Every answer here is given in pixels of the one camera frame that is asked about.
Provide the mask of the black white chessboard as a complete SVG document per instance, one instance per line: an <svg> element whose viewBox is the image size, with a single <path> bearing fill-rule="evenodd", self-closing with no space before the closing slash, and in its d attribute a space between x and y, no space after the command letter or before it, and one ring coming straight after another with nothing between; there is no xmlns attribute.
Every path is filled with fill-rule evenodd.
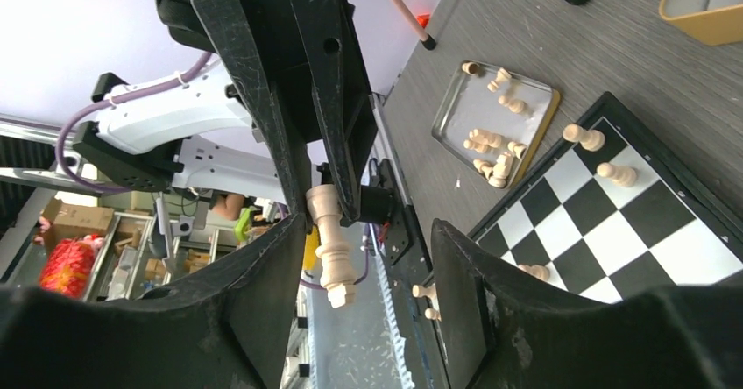
<svg viewBox="0 0 743 389"><path fill-rule="evenodd" d="M662 286L738 286L742 221L631 111L603 94L578 120L605 144L555 145L469 234L565 292L616 304ZM632 187L597 175L608 162Z"/></svg>

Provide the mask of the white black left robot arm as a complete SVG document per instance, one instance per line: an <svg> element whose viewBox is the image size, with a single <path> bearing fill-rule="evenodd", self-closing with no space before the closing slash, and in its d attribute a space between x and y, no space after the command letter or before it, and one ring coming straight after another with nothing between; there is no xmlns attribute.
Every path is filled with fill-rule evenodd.
<svg viewBox="0 0 743 389"><path fill-rule="evenodd" d="M205 187L308 217L314 176L346 220L377 126L348 0L156 0L183 74L133 85L103 74L73 147L111 190Z"/></svg>

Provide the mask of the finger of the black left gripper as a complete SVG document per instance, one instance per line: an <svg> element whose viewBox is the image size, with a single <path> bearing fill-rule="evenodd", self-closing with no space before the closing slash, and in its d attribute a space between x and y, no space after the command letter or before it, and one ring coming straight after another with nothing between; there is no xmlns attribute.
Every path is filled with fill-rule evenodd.
<svg viewBox="0 0 743 389"><path fill-rule="evenodd" d="M240 0L191 0L235 88L262 132L276 164L286 204L306 218L310 181L307 146L292 125L275 82L269 79Z"/></svg>
<svg viewBox="0 0 743 389"><path fill-rule="evenodd" d="M312 76L311 94L329 170L346 217L359 217L358 184L344 137L343 41L340 0L289 0Z"/></svg>

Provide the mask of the light wooden chess king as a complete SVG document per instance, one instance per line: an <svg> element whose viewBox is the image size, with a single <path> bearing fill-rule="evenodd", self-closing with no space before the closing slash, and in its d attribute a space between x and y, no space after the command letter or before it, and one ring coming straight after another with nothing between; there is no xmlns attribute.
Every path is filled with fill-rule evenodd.
<svg viewBox="0 0 743 389"><path fill-rule="evenodd" d="M318 228L320 245L315 250L321 260L320 285L327 291L332 308L343 308L356 299L357 272L350 261L350 244L341 226L343 213L336 187L324 184L306 192L307 206Z"/></svg>

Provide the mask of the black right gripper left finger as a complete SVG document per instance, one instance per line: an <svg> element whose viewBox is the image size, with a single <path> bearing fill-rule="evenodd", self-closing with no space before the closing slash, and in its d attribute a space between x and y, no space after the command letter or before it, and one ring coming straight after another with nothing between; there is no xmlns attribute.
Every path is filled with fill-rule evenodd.
<svg viewBox="0 0 743 389"><path fill-rule="evenodd" d="M306 218L136 300L1 292L4 388L276 388Z"/></svg>

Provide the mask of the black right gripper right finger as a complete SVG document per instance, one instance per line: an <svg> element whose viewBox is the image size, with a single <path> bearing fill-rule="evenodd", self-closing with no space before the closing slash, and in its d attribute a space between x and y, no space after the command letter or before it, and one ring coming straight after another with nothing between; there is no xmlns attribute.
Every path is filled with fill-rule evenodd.
<svg viewBox="0 0 743 389"><path fill-rule="evenodd" d="M565 292L435 220L454 388L739 388L742 290L662 286L616 304Z"/></svg>

